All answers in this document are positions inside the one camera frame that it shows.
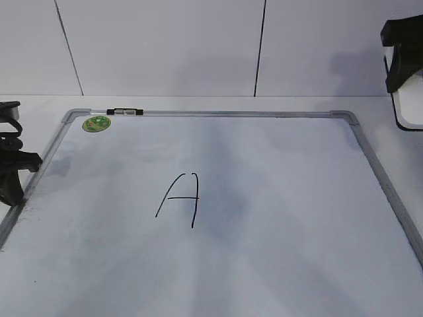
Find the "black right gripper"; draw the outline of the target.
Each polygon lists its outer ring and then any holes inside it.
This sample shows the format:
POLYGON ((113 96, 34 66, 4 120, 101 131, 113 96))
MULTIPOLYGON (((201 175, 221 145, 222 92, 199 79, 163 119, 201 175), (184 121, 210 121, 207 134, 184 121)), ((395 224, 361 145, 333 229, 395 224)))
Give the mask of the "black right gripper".
POLYGON ((394 93, 422 70, 422 46, 417 45, 422 41, 422 15, 387 20, 380 37, 382 46, 393 46, 385 84, 387 92, 394 93))

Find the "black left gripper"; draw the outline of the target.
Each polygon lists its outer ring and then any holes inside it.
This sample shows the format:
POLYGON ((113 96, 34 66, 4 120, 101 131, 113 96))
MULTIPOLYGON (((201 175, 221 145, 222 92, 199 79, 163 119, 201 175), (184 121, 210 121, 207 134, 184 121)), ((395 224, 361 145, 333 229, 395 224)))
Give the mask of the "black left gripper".
POLYGON ((24 192, 17 171, 37 172, 42 163, 37 153, 1 150, 1 202, 8 206, 19 205, 24 192))

